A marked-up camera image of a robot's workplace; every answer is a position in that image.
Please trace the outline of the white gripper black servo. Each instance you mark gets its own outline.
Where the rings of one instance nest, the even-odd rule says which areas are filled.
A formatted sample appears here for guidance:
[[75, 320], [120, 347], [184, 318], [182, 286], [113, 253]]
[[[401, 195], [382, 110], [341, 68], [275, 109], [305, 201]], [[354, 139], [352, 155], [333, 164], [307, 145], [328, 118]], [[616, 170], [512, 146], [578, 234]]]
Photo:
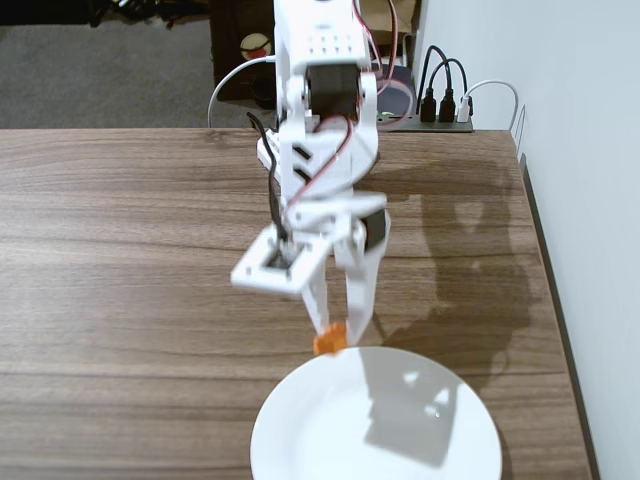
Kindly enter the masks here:
[[[302, 233], [316, 233], [330, 242], [336, 266], [345, 273], [347, 344], [357, 345], [373, 316], [378, 270], [388, 243], [391, 221], [386, 195], [356, 191], [291, 201], [284, 219], [295, 231], [295, 239]], [[330, 324], [326, 258], [304, 287], [302, 298], [316, 334], [324, 334]]]

